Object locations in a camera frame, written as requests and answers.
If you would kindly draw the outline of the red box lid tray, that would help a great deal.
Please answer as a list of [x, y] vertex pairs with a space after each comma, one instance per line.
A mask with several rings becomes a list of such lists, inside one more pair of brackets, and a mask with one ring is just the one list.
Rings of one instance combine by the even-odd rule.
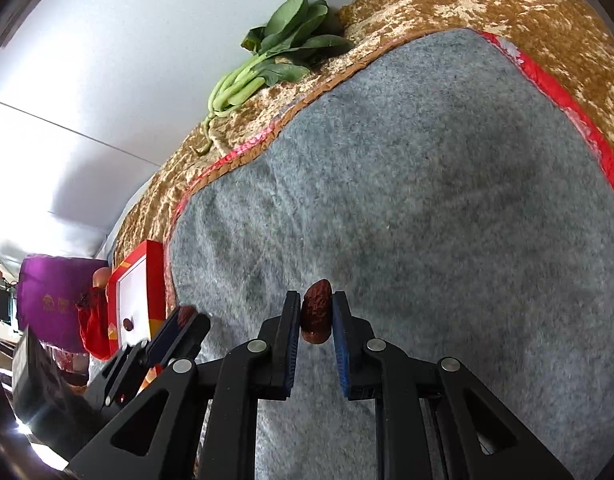
[[[127, 344], [153, 339], [166, 318], [163, 244], [155, 240], [140, 243], [113, 270], [106, 295], [113, 353]], [[131, 332], [124, 329], [124, 318], [134, 322]]]

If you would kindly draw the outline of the grey felt mat red trim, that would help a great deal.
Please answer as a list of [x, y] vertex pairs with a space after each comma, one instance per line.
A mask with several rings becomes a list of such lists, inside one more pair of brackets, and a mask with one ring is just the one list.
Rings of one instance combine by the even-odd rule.
[[195, 193], [173, 287], [218, 359], [319, 280], [377, 336], [461, 360], [578, 479], [614, 452], [614, 191], [470, 29], [381, 56]]

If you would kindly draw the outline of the green bok choy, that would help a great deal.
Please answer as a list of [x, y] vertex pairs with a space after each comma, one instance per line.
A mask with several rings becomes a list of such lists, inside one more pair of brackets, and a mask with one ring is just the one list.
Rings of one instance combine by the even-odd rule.
[[209, 152], [215, 141], [211, 122], [225, 118], [264, 88], [298, 82], [329, 58], [349, 52], [339, 14], [325, 0], [285, 0], [268, 22], [251, 28], [241, 41], [249, 58], [216, 82], [207, 99], [207, 114], [197, 127], [203, 143], [196, 155]]

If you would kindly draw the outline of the gold brown velvet cloth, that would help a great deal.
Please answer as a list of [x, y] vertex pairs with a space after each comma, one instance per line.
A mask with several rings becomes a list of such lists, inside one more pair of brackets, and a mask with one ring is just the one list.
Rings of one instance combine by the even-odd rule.
[[196, 126], [123, 214], [112, 250], [122, 262], [144, 240], [166, 240], [185, 201], [250, 162], [304, 107], [381, 55], [434, 32], [468, 27], [510, 41], [525, 73], [588, 123], [614, 187], [614, 37], [584, 0], [355, 0], [339, 14], [353, 48], [295, 84], [257, 92]]

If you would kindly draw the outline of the apple behind pouch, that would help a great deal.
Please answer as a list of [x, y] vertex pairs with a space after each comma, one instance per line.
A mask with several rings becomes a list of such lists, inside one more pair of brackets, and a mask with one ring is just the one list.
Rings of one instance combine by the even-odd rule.
[[92, 274], [92, 286], [95, 288], [105, 289], [109, 283], [112, 270], [108, 266], [98, 269]]

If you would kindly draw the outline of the red jujube date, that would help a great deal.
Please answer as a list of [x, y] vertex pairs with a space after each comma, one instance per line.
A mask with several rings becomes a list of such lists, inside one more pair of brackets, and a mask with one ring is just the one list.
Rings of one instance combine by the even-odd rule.
[[196, 308], [193, 306], [180, 306], [178, 308], [177, 322], [179, 327], [185, 327], [187, 323], [196, 315]]
[[328, 280], [312, 284], [303, 298], [299, 325], [309, 344], [324, 344], [332, 333], [333, 292]]
[[132, 322], [131, 318], [124, 318], [123, 327], [127, 332], [131, 332], [134, 329], [134, 322]]

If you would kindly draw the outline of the red velvet pouch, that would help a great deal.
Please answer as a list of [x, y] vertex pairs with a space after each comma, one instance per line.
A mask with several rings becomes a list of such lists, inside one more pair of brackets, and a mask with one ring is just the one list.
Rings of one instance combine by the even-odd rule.
[[108, 302], [106, 291], [90, 287], [77, 301], [78, 333], [85, 350], [94, 358], [108, 360], [113, 352], [108, 336]]

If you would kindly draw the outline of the purple shopping bag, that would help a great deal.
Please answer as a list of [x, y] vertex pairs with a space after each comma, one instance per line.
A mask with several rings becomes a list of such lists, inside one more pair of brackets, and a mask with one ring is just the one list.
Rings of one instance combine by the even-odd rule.
[[16, 285], [19, 330], [29, 327], [45, 344], [85, 353], [77, 302], [89, 292], [94, 272], [107, 265], [106, 260], [91, 258], [25, 257]]

